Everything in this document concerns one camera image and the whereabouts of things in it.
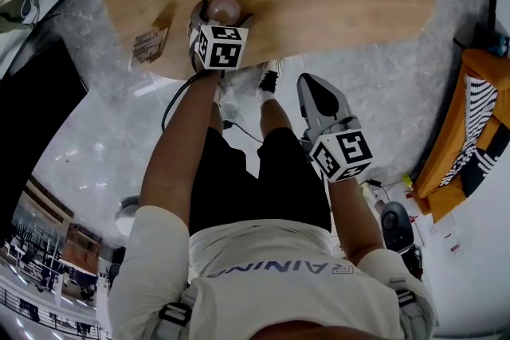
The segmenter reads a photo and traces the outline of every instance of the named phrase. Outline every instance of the railing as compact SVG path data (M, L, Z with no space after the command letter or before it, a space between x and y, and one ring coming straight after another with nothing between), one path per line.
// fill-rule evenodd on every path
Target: railing
M98 326L62 318L51 311L34 306L24 299L18 298L6 289L0 290L0 303L35 323L65 334L73 334L93 340L112 340L112 336Z

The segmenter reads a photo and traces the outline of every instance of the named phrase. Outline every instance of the black shorts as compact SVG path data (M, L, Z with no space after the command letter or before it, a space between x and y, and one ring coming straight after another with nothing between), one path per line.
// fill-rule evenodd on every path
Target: black shorts
M300 141L287 128L272 131L257 151L258 179L246 171L246 156L220 133L207 131L191 194L190 235L238 221L281 219L331 232L324 184Z

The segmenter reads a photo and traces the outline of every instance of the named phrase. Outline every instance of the black and white striped cushion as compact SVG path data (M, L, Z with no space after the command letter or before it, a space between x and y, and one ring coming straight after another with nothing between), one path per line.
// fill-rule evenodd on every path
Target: black and white striped cushion
M471 159L476 143L496 105L497 90L486 80L465 76L465 142L451 170L442 179L446 186Z

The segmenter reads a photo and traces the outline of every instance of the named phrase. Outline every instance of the orange sofa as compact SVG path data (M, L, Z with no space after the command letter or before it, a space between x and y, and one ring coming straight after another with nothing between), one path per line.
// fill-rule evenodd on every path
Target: orange sofa
M484 50L465 50L445 122L414 183L414 198L420 210L424 214L432 213L434 222L441 220L466 199L459 175L447 186L439 186L461 153L465 141L465 75L487 80L498 91L496 106L477 140L477 147L487 149L500 123L510 128L510 60L493 56Z

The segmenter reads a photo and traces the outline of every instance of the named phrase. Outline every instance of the white t-shirt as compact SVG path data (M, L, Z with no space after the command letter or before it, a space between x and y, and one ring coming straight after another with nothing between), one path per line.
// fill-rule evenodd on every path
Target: white t-shirt
M189 238L174 214L145 206L136 213L126 256L110 293L114 340L141 339L147 321L178 302L189 263L198 274L190 340L248 340L279 322L347 326L382 338L412 338L390 280L405 278L425 316L429 338L434 305L396 252L379 249L355 267L331 256L329 233L286 220L243 221Z

